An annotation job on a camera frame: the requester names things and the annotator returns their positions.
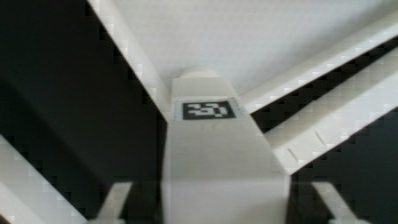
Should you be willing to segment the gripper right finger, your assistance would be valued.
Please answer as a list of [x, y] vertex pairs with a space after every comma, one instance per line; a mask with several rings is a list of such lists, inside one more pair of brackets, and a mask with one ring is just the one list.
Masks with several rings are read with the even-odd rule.
[[313, 182], [311, 185], [332, 214], [329, 224], [371, 224], [357, 218], [332, 183]]

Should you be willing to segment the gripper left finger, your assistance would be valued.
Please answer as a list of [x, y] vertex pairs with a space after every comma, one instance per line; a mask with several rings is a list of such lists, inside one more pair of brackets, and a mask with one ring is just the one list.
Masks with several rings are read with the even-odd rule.
[[121, 213], [131, 187], [131, 182], [117, 182], [112, 185], [96, 218], [85, 224], [126, 224]]

